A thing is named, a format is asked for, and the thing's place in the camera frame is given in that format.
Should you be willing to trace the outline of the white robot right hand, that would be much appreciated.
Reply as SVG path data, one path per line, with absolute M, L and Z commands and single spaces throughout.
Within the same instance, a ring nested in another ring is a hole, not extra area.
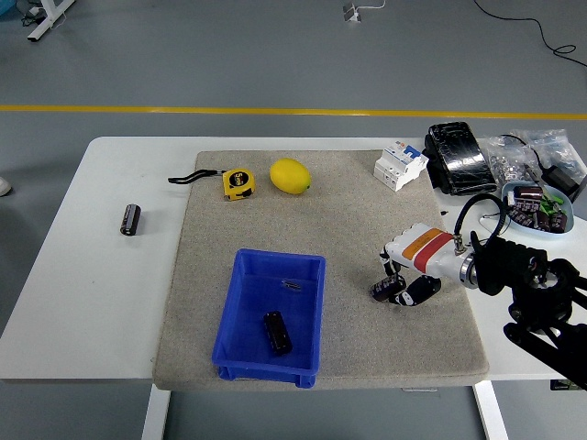
M 390 303 L 416 306 L 438 293 L 443 281 L 461 284 L 464 257 L 455 254 L 453 235 L 436 227 L 412 225 L 383 246 L 380 260 Z

